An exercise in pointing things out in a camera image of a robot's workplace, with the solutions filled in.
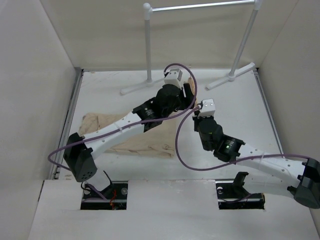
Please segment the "wooden clothes hanger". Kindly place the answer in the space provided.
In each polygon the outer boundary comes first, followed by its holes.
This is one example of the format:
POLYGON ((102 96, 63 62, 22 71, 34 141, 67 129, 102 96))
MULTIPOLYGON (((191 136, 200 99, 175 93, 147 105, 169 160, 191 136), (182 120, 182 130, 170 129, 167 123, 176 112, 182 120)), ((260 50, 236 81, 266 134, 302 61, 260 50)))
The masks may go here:
POLYGON ((198 99, 196 94, 196 84, 191 76, 184 84, 184 93, 186 98, 187 109, 199 109, 200 107, 198 105, 198 99))

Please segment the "beige trousers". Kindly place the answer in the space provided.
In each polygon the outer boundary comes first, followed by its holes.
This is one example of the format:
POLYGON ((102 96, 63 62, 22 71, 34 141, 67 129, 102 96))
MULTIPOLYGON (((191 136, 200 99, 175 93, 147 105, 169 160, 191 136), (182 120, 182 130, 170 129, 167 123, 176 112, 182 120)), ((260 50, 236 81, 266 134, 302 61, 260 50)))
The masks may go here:
MULTIPOLYGON (((121 114, 102 114, 89 112, 83 116, 78 134, 96 132, 125 116, 121 114)), ((123 143, 117 144, 106 150, 106 153, 117 153, 120 155, 134 155, 157 158, 172 158, 175 155, 175 137, 177 120, 163 121, 161 125, 149 131, 132 136, 123 143)))

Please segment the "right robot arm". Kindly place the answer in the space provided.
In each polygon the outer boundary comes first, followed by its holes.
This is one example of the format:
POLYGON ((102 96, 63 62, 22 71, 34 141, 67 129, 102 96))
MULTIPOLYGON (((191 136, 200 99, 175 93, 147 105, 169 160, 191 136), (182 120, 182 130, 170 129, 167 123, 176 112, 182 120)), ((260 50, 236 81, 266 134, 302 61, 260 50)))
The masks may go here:
POLYGON ((295 154, 268 154, 243 140, 226 135, 212 115, 197 110, 192 117, 194 130, 200 136, 204 150, 225 165, 256 169, 266 176, 239 172, 234 178, 232 192, 238 198, 249 194, 270 193, 294 199, 311 208, 320 207, 320 163, 295 154))

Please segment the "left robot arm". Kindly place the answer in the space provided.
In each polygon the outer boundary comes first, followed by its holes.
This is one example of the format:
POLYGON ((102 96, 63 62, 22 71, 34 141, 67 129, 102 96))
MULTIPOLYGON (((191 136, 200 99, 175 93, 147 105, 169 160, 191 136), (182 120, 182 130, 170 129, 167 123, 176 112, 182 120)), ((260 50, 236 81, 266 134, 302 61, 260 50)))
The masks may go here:
POLYGON ((68 137, 63 158, 78 183, 87 182, 95 187, 100 199, 112 195, 111 180, 96 166, 95 160, 106 150, 143 134, 164 121, 195 105, 195 92, 189 83, 182 87, 165 84, 156 96, 135 107, 121 119, 86 135, 77 132, 68 137))

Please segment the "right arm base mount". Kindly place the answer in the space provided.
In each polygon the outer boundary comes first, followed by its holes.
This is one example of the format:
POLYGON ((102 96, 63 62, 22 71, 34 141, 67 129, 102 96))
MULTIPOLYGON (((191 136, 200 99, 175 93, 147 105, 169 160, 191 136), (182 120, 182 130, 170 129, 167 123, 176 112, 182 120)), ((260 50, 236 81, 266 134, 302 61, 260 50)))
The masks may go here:
POLYGON ((243 187, 233 185, 232 179, 215 181, 218 208, 220 210, 264 210, 265 196, 249 193, 243 187))

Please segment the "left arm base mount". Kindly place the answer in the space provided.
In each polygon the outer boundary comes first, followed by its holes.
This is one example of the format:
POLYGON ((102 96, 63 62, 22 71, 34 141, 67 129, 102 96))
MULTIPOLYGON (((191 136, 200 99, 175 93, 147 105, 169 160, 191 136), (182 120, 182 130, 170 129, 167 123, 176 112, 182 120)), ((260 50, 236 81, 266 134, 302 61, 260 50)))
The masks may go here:
POLYGON ((81 189, 83 191, 81 210, 118 211, 127 209, 127 181, 113 181, 112 186, 100 194, 92 190, 86 183, 81 184, 81 189))

